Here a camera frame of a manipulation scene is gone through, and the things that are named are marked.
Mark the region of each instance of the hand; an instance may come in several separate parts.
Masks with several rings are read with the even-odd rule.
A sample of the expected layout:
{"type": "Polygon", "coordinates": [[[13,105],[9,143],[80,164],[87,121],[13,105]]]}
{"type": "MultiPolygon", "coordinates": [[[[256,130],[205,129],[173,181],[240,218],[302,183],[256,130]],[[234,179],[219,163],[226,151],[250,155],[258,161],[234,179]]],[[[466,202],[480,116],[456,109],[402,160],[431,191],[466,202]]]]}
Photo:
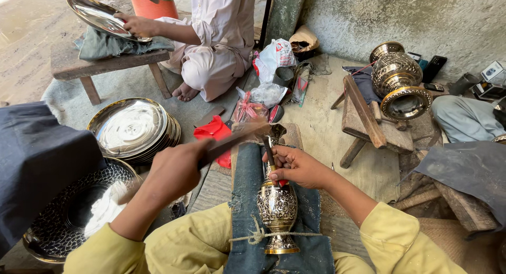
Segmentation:
{"type": "MultiPolygon", "coordinates": [[[[276,169],[269,174],[269,179],[292,180],[302,187],[311,189],[326,189],[332,177],[337,175],[332,169],[298,148],[277,145],[272,148],[276,155],[274,161],[276,169]]],[[[267,162],[267,154],[262,161],[267,162]]]]}
{"type": "Polygon", "coordinates": [[[146,181],[137,192],[159,208],[190,192],[200,180],[197,163],[213,140],[181,144],[157,153],[146,181]]]}
{"type": "Polygon", "coordinates": [[[154,36],[159,36],[160,34],[158,33],[158,29],[164,24],[161,21],[155,21],[152,19],[128,15],[124,13],[115,13],[114,17],[123,19],[125,21],[123,28],[137,38],[151,38],[154,36]]]}

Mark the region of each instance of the light blue trousers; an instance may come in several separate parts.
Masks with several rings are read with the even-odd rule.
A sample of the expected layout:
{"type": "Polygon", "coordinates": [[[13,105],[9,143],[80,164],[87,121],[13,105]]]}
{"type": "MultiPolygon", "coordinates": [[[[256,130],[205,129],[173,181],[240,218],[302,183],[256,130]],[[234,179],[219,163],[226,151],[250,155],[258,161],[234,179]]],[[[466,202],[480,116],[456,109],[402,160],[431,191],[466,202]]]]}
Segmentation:
{"type": "Polygon", "coordinates": [[[506,133],[492,113],[496,105],[496,102],[446,95],[434,100],[432,112],[450,142],[490,141],[506,133]]]}

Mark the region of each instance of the white shalwar kameez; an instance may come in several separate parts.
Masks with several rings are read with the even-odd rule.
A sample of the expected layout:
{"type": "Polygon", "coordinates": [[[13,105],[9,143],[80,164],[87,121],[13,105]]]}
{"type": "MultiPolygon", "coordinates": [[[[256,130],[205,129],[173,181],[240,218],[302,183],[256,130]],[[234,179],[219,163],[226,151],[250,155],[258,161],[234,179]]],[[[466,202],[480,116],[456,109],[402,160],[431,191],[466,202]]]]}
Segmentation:
{"type": "Polygon", "coordinates": [[[255,0],[191,0],[192,20],[157,19],[191,25],[202,44],[174,42],[171,59],[162,65],[181,74],[208,102],[223,94],[251,65],[255,0]]]}

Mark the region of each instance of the yellow sleeve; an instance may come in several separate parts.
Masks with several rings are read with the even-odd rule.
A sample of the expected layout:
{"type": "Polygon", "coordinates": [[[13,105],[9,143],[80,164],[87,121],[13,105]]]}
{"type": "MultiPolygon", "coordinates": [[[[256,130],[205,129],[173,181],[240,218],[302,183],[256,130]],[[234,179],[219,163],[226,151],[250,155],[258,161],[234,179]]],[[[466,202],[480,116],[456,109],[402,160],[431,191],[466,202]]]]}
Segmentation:
{"type": "Polygon", "coordinates": [[[465,273],[430,238],[418,219],[379,203],[360,228],[377,274],[465,273]]]}
{"type": "Polygon", "coordinates": [[[118,235],[105,224],[65,262],[67,274],[149,274],[145,245],[118,235]]]}

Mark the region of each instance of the bare foot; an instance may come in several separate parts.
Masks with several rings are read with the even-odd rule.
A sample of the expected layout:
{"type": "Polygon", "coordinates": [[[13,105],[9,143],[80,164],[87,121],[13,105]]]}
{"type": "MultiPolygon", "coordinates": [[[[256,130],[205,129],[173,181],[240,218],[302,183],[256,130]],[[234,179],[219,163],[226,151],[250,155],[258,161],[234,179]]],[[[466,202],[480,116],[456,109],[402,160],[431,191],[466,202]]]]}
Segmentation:
{"type": "Polygon", "coordinates": [[[176,88],[176,90],[174,90],[172,95],[177,96],[181,101],[190,101],[193,97],[197,96],[199,92],[199,90],[193,89],[183,82],[178,88],[176,88]]]}

